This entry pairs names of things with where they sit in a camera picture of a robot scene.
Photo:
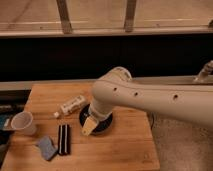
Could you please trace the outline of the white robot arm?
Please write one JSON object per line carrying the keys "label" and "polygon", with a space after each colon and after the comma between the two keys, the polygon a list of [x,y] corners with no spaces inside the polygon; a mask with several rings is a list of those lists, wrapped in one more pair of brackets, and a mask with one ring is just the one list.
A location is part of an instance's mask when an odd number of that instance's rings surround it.
{"label": "white robot arm", "polygon": [[82,133],[90,135],[115,106],[135,108],[213,128],[213,85],[138,84],[124,67],[97,79],[91,89],[89,117]]}

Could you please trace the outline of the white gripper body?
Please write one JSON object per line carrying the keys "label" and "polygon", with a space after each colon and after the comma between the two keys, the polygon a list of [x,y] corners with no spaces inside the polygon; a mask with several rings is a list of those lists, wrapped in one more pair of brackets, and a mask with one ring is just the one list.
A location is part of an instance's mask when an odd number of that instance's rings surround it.
{"label": "white gripper body", "polygon": [[93,98],[89,105],[88,112],[94,119],[101,122],[109,118],[113,108],[114,105]]}

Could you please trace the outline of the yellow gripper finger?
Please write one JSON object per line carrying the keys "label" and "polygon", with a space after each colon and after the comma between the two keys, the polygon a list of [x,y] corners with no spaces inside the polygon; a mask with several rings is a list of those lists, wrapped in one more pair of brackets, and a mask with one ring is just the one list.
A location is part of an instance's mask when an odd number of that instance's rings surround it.
{"label": "yellow gripper finger", "polygon": [[92,117],[88,117],[82,127],[82,134],[85,136],[89,136],[96,127],[97,121],[94,120]]}

